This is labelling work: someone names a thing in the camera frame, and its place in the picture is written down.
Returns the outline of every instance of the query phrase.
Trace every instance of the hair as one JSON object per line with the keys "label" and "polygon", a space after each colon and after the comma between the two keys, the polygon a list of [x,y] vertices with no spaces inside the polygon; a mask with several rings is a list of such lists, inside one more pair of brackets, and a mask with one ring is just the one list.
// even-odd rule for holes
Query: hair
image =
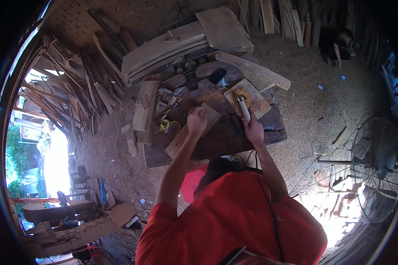
{"label": "hair", "polygon": [[348,28],[343,28],[339,31],[340,33],[344,33],[345,35],[347,35],[348,37],[351,38],[351,40],[354,40],[354,34],[352,34],[352,31]]}

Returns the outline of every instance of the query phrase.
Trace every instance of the red t-shirt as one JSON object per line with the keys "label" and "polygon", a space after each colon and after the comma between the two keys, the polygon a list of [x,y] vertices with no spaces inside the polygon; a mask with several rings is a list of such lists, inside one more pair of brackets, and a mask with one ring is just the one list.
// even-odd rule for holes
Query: red t-shirt
{"label": "red t-shirt", "polygon": [[[272,207],[285,262],[317,264],[327,245],[322,226],[288,196]],[[155,205],[136,264],[218,264],[245,246],[280,261],[273,216],[256,173],[230,172],[205,187],[179,217],[169,204]]]}

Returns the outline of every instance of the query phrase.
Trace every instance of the workshop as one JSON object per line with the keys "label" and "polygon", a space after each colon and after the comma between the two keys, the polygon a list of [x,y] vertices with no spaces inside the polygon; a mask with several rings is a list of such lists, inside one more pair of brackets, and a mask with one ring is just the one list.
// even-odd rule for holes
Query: workshop
{"label": "workshop", "polygon": [[0,253],[398,264],[388,3],[43,2],[0,68]]}

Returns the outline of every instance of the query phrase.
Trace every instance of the blue object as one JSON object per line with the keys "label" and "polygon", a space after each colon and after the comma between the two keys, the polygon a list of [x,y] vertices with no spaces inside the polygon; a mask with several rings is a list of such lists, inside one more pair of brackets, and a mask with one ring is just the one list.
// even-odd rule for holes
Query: blue object
{"label": "blue object", "polygon": [[103,182],[103,178],[101,178],[100,181],[100,202],[103,204],[103,208],[108,206],[108,199],[106,198],[105,183]]}

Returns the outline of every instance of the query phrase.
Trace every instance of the left hand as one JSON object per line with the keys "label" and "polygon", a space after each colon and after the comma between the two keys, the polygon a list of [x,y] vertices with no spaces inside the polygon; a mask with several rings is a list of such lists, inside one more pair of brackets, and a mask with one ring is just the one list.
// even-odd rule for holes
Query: left hand
{"label": "left hand", "polygon": [[189,135],[199,139],[206,128],[207,121],[208,114],[203,107],[192,108],[187,116]]}

